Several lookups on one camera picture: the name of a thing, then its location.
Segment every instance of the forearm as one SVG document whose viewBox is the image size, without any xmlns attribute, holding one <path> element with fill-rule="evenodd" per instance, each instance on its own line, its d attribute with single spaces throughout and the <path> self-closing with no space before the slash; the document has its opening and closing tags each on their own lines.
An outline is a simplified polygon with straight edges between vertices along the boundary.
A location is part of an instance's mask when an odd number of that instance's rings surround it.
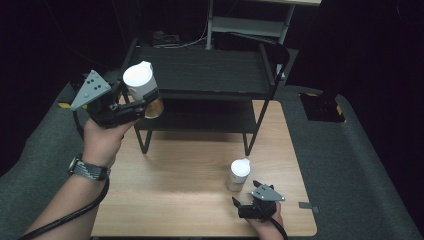
<svg viewBox="0 0 424 240">
<path fill-rule="evenodd" d="M 31 232 L 59 218 L 73 213 L 96 199 L 105 181 L 96 181 L 79 175 L 72 175 L 47 208 L 27 230 Z M 40 239 L 89 239 L 98 207 L 88 213 L 61 225 L 40 236 Z"/>
</svg>

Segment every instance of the hand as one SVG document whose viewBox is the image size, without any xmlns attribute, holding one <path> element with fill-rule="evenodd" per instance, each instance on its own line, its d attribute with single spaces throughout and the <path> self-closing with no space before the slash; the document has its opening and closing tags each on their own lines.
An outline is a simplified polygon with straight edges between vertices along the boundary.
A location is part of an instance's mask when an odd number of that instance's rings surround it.
<svg viewBox="0 0 424 240">
<path fill-rule="evenodd" d="M 281 226 L 283 225 L 283 218 L 281 217 L 281 203 L 275 202 L 277 211 L 272 215 L 272 218 L 275 219 Z M 260 219 L 248 219 L 246 221 L 250 224 L 250 226 L 255 229 L 258 233 L 258 236 L 261 240 L 267 239 L 283 239 L 281 233 L 277 230 L 277 228 L 268 220 L 260 220 Z"/>
<path fill-rule="evenodd" d="M 101 167 L 112 167 L 116 154 L 121 147 L 124 134 L 137 121 L 132 121 L 114 128 L 104 129 L 91 118 L 84 126 L 84 162 Z"/>
</svg>

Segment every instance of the smartwatch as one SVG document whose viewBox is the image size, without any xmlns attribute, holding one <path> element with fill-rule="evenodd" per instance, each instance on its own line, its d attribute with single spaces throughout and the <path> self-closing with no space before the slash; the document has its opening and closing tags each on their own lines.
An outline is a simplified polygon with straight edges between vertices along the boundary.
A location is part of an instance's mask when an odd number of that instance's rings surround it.
<svg viewBox="0 0 424 240">
<path fill-rule="evenodd" d="M 68 173 L 70 175 L 76 173 L 80 176 L 97 181 L 103 181 L 109 178 L 110 168 L 99 167 L 91 163 L 86 163 L 81 159 L 81 157 L 82 154 L 78 154 L 72 160 L 71 165 L 69 165 L 68 169 Z"/>
</svg>

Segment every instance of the gray carpet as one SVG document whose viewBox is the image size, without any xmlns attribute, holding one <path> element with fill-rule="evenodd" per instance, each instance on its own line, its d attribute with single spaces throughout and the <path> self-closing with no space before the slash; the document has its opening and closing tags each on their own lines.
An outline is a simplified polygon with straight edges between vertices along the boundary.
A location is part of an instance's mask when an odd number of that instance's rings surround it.
<svg viewBox="0 0 424 240">
<path fill-rule="evenodd" d="M 310 122 L 298 97 L 315 92 L 280 87 L 318 233 L 291 239 L 422 239 L 349 103 L 337 102 L 346 123 Z M 53 104 L 28 139 L 19 162 L 0 178 L 0 239 L 16 239 L 66 180 L 82 141 L 69 110 Z"/>
</svg>

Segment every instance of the watch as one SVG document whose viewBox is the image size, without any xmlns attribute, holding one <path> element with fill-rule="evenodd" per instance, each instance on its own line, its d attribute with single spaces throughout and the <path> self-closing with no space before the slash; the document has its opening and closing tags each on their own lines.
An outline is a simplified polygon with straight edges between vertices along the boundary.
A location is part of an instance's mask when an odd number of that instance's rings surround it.
<svg viewBox="0 0 424 240">
<path fill-rule="evenodd" d="M 97 165 L 86 163 L 82 159 L 82 154 L 78 154 L 74 157 L 69 165 L 68 173 L 69 174 L 78 174 L 83 177 L 103 181 L 109 178 L 110 168 L 99 167 Z"/>
</svg>

